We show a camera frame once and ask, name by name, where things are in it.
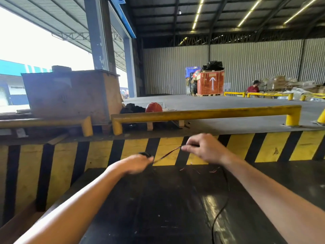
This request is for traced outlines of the person's left hand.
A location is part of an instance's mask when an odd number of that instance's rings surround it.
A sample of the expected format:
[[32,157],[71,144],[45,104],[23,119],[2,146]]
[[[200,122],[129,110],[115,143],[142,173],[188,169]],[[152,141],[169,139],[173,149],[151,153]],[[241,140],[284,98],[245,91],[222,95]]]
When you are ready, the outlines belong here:
[[143,172],[143,170],[141,170],[141,155],[145,154],[135,154],[120,160],[118,162],[118,167],[124,174],[138,174]]

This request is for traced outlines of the person's right forearm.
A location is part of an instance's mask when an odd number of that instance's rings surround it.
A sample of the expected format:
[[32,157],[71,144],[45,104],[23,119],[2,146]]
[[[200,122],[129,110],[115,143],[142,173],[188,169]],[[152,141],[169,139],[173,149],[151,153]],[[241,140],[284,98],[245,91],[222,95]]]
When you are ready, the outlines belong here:
[[223,156],[221,163],[288,244],[325,244],[325,211],[232,153]]

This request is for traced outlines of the person's left forearm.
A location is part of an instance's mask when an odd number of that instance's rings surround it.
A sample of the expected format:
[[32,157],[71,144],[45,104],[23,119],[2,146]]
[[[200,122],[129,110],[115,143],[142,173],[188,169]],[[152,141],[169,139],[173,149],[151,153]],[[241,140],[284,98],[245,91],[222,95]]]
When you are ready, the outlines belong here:
[[59,205],[14,244],[78,244],[117,182],[125,174],[122,161]]

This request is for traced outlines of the wooden pallet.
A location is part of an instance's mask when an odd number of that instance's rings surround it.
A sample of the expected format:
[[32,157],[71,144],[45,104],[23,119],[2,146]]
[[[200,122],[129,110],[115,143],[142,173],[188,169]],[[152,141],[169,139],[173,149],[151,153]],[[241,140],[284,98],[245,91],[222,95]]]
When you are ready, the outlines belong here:
[[[158,108],[157,110],[151,110],[149,108],[145,109],[146,113],[151,113],[151,112],[171,112],[171,111],[176,111],[175,109],[161,109]],[[147,122],[147,131],[153,131],[154,129],[163,129],[163,128],[180,128],[183,129],[185,127],[190,128],[190,123],[185,122],[185,120],[172,120],[172,121],[163,121],[163,122]]]

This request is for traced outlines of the orange hard hat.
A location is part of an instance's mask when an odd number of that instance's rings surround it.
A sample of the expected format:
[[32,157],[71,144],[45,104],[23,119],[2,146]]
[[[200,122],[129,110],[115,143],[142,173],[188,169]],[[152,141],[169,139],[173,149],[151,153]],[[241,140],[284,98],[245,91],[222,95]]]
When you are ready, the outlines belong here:
[[149,103],[145,108],[145,113],[163,112],[162,106],[157,102]]

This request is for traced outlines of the black cloth bundle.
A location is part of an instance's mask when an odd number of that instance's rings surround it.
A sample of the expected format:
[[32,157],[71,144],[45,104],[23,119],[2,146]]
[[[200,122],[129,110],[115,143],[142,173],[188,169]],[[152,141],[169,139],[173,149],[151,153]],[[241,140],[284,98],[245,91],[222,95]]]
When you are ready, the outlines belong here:
[[126,104],[120,111],[120,114],[136,114],[145,113],[146,109],[141,106],[137,106],[134,103]]

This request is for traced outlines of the red forklift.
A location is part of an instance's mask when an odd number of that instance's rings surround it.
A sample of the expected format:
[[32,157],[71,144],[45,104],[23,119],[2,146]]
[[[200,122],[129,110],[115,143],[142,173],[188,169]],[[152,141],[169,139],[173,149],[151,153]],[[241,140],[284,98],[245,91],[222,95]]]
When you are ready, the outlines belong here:
[[185,78],[186,80],[186,94],[190,96],[197,95],[197,76],[201,73],[201,70],[197,70],[195,73],[191,73],[189,78]]

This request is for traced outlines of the red crate with white arrow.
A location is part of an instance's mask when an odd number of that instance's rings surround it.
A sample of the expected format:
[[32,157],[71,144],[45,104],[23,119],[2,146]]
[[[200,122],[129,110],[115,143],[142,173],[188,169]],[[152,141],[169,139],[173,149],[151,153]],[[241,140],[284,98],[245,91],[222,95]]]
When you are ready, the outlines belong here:
[[197,95],[220,96],[224,94],[224,70],[199,73],[197,79]]

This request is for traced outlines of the blue plastic bin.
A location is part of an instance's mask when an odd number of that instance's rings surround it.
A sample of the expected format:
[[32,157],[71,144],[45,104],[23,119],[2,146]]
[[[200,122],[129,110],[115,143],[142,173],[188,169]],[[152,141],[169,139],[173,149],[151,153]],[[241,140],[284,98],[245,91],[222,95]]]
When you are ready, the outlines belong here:
[[197,70],[201,70],[201,67],[193,66],[185,68],[185,78],[189,78],[191,73],[195,73]]

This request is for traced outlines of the black items on crate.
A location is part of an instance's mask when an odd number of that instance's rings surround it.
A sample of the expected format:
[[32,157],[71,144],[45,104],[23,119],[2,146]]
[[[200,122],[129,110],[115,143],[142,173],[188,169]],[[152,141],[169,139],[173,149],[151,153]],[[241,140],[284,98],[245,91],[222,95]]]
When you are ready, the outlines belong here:
[[203,65],[201,71],[215,72],[224,70],[222,61],[210,61],[208,64]]

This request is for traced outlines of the large grey wooden crate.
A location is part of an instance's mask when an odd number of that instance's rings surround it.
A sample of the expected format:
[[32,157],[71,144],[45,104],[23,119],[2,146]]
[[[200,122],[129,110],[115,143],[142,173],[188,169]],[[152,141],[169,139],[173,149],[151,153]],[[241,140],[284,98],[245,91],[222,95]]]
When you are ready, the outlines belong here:
[[22,74],[35,118],[91,117],[107,125],[123,108],[119,75],[103,70]]

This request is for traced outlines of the pile of cardboard and packaging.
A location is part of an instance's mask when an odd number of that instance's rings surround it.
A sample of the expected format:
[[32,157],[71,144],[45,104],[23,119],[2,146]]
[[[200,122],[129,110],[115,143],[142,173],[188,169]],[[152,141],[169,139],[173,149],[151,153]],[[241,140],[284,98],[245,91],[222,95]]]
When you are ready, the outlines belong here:
[[261,79],[259,91],[263,93],[293,93],[293,100],[300,100],[303,93],[325,93],[325,85],[314,80],[298,81],[297,78],[287,78],[285,75],[271,76]]

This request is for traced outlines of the yellow bollard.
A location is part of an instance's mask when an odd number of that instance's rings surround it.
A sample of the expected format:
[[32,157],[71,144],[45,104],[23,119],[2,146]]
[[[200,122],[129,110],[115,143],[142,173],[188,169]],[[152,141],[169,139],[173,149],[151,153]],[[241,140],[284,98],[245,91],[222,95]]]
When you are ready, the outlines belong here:
[[325,108],[322,111],[322,113],[320,114],[320,116],[318,117],[318,119],[316,121],[311,122],[311,123],[325,127]]

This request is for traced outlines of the blue building outside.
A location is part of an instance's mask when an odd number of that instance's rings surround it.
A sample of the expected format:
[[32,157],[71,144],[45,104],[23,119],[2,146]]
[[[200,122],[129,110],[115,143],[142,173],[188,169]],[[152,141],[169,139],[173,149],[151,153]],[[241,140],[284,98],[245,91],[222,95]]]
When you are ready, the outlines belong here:
[[51,68],[0,59],[0,106],[29,105],[22,74],[50,72]]

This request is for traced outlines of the short yellow guard rail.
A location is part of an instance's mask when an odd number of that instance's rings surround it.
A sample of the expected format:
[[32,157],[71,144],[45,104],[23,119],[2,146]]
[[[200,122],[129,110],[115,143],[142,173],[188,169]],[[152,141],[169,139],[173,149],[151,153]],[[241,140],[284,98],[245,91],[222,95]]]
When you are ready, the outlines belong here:
[[84,137],[94,135],[91,117],[74,117],[74,118],[27,118],[27,119],[12,119],[0,120],[0,129],[10,128],[27,128],[27,127],[69,127],[80,126]]

